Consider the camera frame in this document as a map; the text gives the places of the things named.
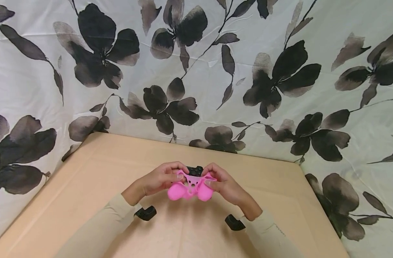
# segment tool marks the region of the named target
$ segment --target floral fabric backdrop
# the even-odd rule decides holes
[[[393,0],[25,2],[0,0],[0,235],[100,131],[297,162],[351,257],[393,257]]]

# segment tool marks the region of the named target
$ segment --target game controller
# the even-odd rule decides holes
[[[196,168],[188,167],[189,174],[179,170],[178,175],[183,175],[186,178],[186,182],[176,182],[168,190],[168,198],[176,201],[180,198],[190,199],[193,196],[197,196],[201,201],[208,201],[212,197],[214,190],[204,184],[205,180],[216,181],[208,172],[202,176],[202,167],[197,166]]]

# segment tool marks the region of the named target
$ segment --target wrist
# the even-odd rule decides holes
[[[139,180],[133,182],[125,191],[122,192],[121,195],[131,206],[135,206],[143,197],[145,197],[143,187]]]

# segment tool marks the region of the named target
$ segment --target pink silicone controller cover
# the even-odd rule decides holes
[[[214,190],[204,184],[206,179],[216,181],[215,178],[211,177],[208,172],[203,177],[190,176],[185,174],[182,170],[179,170],[177,174],[183,174],[188,181],[186,185],[182,182],[174,183],[168,190],[168,198],[175,201],[180,198],[190,199],[192,196],[197,195],[201,201],[208,201],[212,197]]]

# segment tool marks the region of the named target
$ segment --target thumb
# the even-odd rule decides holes
[[[184,175],[177,174],[164,174],[162,177],[163,182],[179,182],[184,178]]]
[[[205,180],[204,183],[215,192],[220,192],[223,186],[223,183],[218,181]]]

